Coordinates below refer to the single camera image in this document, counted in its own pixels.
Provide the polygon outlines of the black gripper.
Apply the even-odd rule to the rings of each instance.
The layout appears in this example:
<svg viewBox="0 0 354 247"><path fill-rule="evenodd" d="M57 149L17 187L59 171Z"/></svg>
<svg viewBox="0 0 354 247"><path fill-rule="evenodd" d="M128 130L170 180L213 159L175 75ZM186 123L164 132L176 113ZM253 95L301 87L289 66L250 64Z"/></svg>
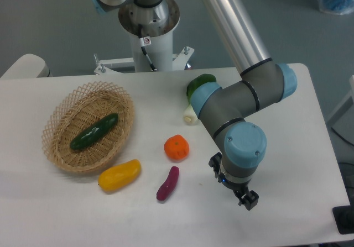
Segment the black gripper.
<svg viewBox="0 0 354 247"><path fill-rule="evenodd" d="M232 190L238 198L238 205L244 205L250 211L258 204L259 195L253 190L248 190L248 181L237 181L235 177L231 176L223 167L222 154L217 153L209 160L209 167L213 169L215 178L228 189Z"/></svg>

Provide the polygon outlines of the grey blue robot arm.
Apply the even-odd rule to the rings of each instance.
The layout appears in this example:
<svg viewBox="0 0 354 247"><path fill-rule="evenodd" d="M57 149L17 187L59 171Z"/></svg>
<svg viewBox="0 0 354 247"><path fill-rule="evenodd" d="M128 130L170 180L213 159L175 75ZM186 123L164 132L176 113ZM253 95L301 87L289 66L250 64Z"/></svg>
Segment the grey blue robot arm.
<svg viewBox="0 0 354 247"><path fill-rule="evenodd" d="M209 161L218 182L252 209L259 197L248 184L264 158L267 139L246 118L293 94L296 74L288 65L274 63L241 0L202 1L241 80L226 88L208 82L192 94L191 105L219 148ZM99 13L118 9L119 22L131 36L136 72L170 71L176 65L171 34L180 13L174 0L92 2Z"/></svg>

